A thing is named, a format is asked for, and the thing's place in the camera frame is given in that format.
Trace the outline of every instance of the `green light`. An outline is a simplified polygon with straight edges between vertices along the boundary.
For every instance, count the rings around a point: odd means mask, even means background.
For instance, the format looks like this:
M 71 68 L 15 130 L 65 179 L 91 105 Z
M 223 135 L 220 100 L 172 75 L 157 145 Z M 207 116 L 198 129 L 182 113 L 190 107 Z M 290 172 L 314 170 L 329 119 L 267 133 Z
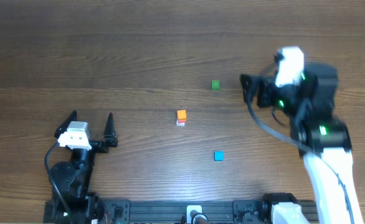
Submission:
M 278 101 L 278 104 L 280 105 L 280 107 L 283 108 L 283 101 L 282 100 Z
M 321 132 L 321 135 L 326 135 L 326 128 L 325 128 L 325 126 L 320 126 L 320 132 Z

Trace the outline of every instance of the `wooden table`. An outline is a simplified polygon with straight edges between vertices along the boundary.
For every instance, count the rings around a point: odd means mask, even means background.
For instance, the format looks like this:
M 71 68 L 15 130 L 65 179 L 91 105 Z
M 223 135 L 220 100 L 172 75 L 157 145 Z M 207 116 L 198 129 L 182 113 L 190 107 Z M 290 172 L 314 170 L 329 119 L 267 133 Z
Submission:
M 97 156 L 92 177 L 101 197 L 314 199 L 297 149 L 255 125 L 239 83 L 286 45 L 339 70 L 335 112 L 365 220 L 365 1 L 0 0 L 0 222 L 42 221 L 44 155 L 72 110 L 93 139 L 114 114 L 119 146 Z M 57 149 L 52 164 L 69 157 Z

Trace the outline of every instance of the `orange cube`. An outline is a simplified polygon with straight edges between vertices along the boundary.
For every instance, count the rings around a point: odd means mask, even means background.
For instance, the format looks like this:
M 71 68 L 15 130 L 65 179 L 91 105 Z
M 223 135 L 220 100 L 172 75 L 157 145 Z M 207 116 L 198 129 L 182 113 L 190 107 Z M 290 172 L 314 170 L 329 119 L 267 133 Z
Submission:
M 187 111 L 186 110 L 177 111 L 177 120 L 179 122 L 187 121 Z

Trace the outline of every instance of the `blue cube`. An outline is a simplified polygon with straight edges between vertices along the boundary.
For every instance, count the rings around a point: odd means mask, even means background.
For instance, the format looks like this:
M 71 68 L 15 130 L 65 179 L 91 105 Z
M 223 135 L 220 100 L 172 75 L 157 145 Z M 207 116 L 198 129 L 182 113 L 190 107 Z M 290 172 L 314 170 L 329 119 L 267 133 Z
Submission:
M 214 160 L 215 161 L 223 161 L 224 160 L 224 152 L 214 152 Z

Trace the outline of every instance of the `green cube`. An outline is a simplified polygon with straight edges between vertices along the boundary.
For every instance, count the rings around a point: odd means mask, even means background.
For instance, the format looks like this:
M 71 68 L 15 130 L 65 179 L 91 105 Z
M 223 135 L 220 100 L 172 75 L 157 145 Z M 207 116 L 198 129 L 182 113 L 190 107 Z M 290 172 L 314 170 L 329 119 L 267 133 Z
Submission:
M 212 90 L 220 90 L 220 80 L 212 80 Z

